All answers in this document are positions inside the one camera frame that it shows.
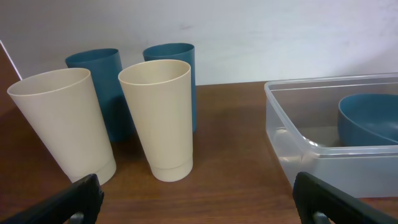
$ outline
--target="plastic bin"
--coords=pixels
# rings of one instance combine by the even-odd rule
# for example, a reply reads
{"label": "plastic bin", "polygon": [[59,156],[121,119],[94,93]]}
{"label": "plastic bin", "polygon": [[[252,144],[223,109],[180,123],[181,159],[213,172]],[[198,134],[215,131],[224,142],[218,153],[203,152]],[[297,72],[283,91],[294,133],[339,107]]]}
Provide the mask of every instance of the plastic bin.
{"label": "plastic bin", "polygon": [[342,147],[338,102],[398,95],[398,73],[268,82],[267,135],[291,185],[307,171],[354,197],[398,197],[398,146]]}

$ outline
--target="cream-colored cup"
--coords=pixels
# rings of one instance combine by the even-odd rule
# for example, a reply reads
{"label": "cream-colored cup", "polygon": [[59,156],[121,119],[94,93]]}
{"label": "cream-colored cup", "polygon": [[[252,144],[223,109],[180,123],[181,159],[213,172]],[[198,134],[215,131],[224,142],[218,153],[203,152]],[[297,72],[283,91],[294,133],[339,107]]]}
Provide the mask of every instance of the cream-colored cup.
{"label": "cream-colored cup", "polygon": [[192,170],[191,67],[180,60],[130,66],[119,81],[153,175],[172,182]]}
{"label": "cream-colored cup", "polygon": [[67,68],[25,78],[7,90],[58,165],[75,182],[116,171],[90,71]]}

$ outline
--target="cup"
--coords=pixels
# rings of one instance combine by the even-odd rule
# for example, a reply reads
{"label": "cup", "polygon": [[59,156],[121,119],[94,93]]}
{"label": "cup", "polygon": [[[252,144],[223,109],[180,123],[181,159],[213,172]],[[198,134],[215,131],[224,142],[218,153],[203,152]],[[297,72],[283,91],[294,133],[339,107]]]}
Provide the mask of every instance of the cup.
{"label": "cup", "polygon": [[195,88],[195,47],[192,44],[171,43],[149,47],[143,51],[144,60],[175,59],[191,65],[192,131],[197,129],[197,98]]}
{"label": "cup", "polygon": [[123,141],[134,131],[134,123],[118,80],[122,63],[118,49],[80,52],[65,59],[69,68],[87,68],[93,77],[109,140]]}
{"label": "cup", "polygon": [[66,68],[25,78],[7,90],[72,182],[116,171],[90,71]]}
{"label": "cup", "polygon": [[191,74],[187,62],[154,60],[119,81],[153,175],[173,182],[192,170]]}

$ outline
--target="wooden table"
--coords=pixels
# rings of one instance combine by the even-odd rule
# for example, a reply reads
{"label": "wooden table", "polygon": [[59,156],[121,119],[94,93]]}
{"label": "wooden table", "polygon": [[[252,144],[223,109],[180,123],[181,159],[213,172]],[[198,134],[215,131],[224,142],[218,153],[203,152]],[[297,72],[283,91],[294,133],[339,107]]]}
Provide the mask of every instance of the wooden table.
{"label": "wooden table", "polygon": [[[197,87],[194,165],[156,180],[137,136],[113,145],[97,223],[300,223],[266,134],[264,82]],[[16,108],[0,118],[0,220],[70,184]],[[364,200],[398,218],[398,198]]]}

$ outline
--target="cup base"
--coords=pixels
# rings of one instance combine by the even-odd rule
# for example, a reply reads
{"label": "cup base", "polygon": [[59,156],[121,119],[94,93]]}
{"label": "cup base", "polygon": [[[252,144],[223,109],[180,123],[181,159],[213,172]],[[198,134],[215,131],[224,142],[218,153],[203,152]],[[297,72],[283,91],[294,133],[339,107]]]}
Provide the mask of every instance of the cup base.
{"label": "cup base", "polygon": [[152,174],[156,179],[164,182],[174,182],[186,177],[192,170],[193,158],[189,158],[184,164],[171,169],[160,169],[157,167],[150,167]]}
{"label": "cup base", "polygon": [[[100,185],[105,184],[116,172],[116,162],[112,158],[105,166],[101,167],[95,174],[97,175]],[[69,177],[72,183],[82,179],[83,177]]]}

